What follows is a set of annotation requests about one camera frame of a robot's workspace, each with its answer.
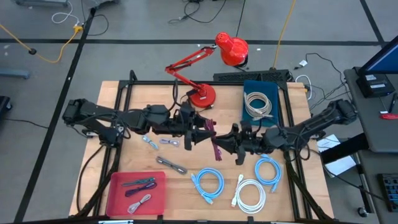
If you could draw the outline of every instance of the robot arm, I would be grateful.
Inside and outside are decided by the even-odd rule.
[[[301,122],[291,128],[279,126],[269,128],[262,137],[257,137],[257,131],[252,131],[250,123],[241,122],[242,131],[237,124],[232,125],[228,134],[217,136],[215,144],[229,153],[236,153],[236,165],[242,165],[245,152],[251,154],[270,154],[274,149],[288,151],[291,148],[303,148],[310,137],[332,124],[350,124],[356,119],[353,105],[347,100],[331,101],[320,114]]]
[[[214,131],[199,129],[205,127],[206,118],[197,114],[188,102],[183,102],[170,118],[170,111],[165,105],[147,105],[144,109],[119,111],[98,106],[86,99],[70,100],[62,119],[68,126],[83,125],[98,135],[100,144],[109,147],[117,147],[120,136],[128,130],[136,134],[147,134],[152,128],[155,134],[171,134],[173,137],[184,135],[186,150],[192,149],[191,142],[196,144],[216,134]],[[98,120],[112,124],[105,126]]]

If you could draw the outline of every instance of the red object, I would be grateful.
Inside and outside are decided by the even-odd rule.
[[[237,37],[230,37],[225,32],[216,36],[216,45],[221,49],[221,58],[230,66],[243,63],[248,56],[249,46],[246,41]]]
[[[191,66],[193,63],[200,61],[204,59],[205,57],[211,55],[214,50],[217,48],[217,46],[212,46],[212,47],[204,47],[197,52],[189,55],[188,57],[183,58],[182,60],[169,65],[166,67],[165,71],[171,75],[173,75],[175,78],[178,78],[179,80],[183,81],[185,84],[190,85],[193,87],[194,90],[197,92],[195,94],[192,94],[189,96],[191,99],[191,102],[200,108],[206,108],[208,106],[211,106],[214,101],[216,100],[216,91],[214,91],[214,88],[207,85],[207,84],[196,84],[193,81],[183,77],[182,75],[178,74],[178,71],[180,71],[183,68]]]
[[[145,184],[123,187],[122,184],[139,179],[155,177],[156,188],[141,190],[130,197],[125,197],[127,190],[142,187]],[[166,175],[164,172],[116,172],[112,174],[109,186],[106,215],[109,217],[131,217],[134,215],[161,215],[165,207]],[[139,202],[146,194],[151,198],[130,214],[127,212],[130,205]]]
[[[193,89],[197,91],[195,94],[190,95],[189,98],[195,106],[200,108],[207,108],[214,103],[216,100],[216,91],[214,91],[213,87],[207,84],[194,83],[192,80],[178,74],[178,71],[191,66],[207,56],[210,56],[217,47],[220,47],[221,49],[221,58],[225,64],[237,66],[243,62],[247,62],[246,59],[249,52],[248,43],[243,39],[237,37],[231,38],[227,33],[220,32],[216,36],[216,45],[204,47],[188,57],[167,66],[165,69],[167,73],[173,75],[175,78],[178,78],[187,85],[192,86]]]
[[[388,113],[388,114],[382,114],[380,115],[381,119],[398,119],[398,114],[392,114],[392,113]]]

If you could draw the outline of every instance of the teal box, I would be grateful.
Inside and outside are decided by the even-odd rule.
[[[279,122],[278,118],[278,85],[273,82],[261,82],[261,81],[254,81],[254,80],[245,80],[243,83],[243,91],[246,92],[247,94],[252,93],[252,92],[260,92],[265,94],[268,99],[270,100],[272,104],[272,109],[271,109],[271,115],[273,115],[273,118],[264,118],[262,120],[262,126],[263,127],[271,127],[274,125],[274,123]],[[250,104],[254,108],[262,108],[264,106],[264,102],[261,100],[254,100]],[[243,102],[243,107],[242,107],[242,121],[250,121],[252,125],[259,126],[260,121],[253,121],[252,116],[246,112],[246,108]]]

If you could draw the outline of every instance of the wooden table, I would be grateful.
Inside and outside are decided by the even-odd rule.
[[[294,115],[294,122],[298,124],[310,117],[308,103],[302,83],[288,83],[289,96]],[[239,123],[243,103],[243,86],[214,86],[217,99],[212,110],[201,112],[206,118],[217,121],[215,126],[217,135],[226,134],[231,130],[232,123]],[[98,97],[98,105],[113,108],[118,82],[106,81],[102,83]],[[189,86],[179,86],[178,98],[190,89]],[[150,104],[172,104],[171,85],[134,85],[129,108],[144,108]],[[284,120],[287,121],[283,93],[280,91],[280,101]],[[154,142],[159,142],[161,137],[149,133]],[[99,148],[98,139],[89,139],[86,145],[82,165]],[[310,142],[310,147],[318,150],[315,142]],[[247,154],[242,166],[235,165],[236,155],[230,155],[222,150],[223,160],[215,161],[213,148],[210,140],[205,140],[192,151],[186,151],[183,144],[177,148],[171,145],[160,145],[158,151],[151,148],[142,140],[142,136],[132,134],[131,139],[125,139],[121,153],[119,171],[148,171],[163,170],[167,176],[166,209],[164,220],[247,220],[248,214],[240,211],[239,207],[231,207],[231,199],[234,195],[236,182],[239,174],[244,174],[245,179],[255,179],[254,165],[259,156]],[[102,150],[87,166],[82,178],[80,205],[90,199],[98,186],[98,181],[103,163],[104,150]],[[188,169],[187,175],[181,175],[172,169],[156,163],[155,157],[162,156],[172,162]],[[254,214],[255,221],[294,221],[292,203],[290,199],[289,184],[286,175],[285,161],[282,152],[275,150],[271,157],[277,160],[282,168],[282,178],[277,190],[271,193],[271,187],[265,186],[267,198],[266,204],[261,212]],[[225,180],[223,193],[214,199],[213,205],[208,205],[198,194],[190,179],[190,174],[197,174],[205,167],[218,169]],[[325,176],[322,170],[320,158],[312,154],[308,161],[303,161],[303,169],[307,189],[326,214],[333,217]],[[263,178],[273,178],[275,171],[270,164],[261,166]],[[206,175],[202,179],[201,186],[206,191],[214,191],[218,181],[212,175]],[[297,199],[302,201],[302,196],[297,190]],[[104,191],[100,214],[105,214],[108,189]],[[246,204],[255,204],[258,201],[258,190],[254,186],[247,186],[241,192],[241,197]],[[303,206],[300,203],[300,216],[304,217]],[[70,208],[70,214],[76,214],[76,192]],[[156,216],[135,216],[135,219],[156,219]]]

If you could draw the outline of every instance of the red tray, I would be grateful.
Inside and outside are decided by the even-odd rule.
[[[130,197],[124,196],[127,190],[144,186],[144,184],[123,187],[125,182],[155,177],[156,188],[141,190]],[[162,215],[165,205],[165,183],[164,172],[116,172],[112,174],[109,186],[108,202],[106,204],[106,215],[109,217],[132,216],[132,215]],[[129,206],[139,202],[143,196],[150,194],[151,198],[144,202],[139,208],[130,214],[127,212]]]

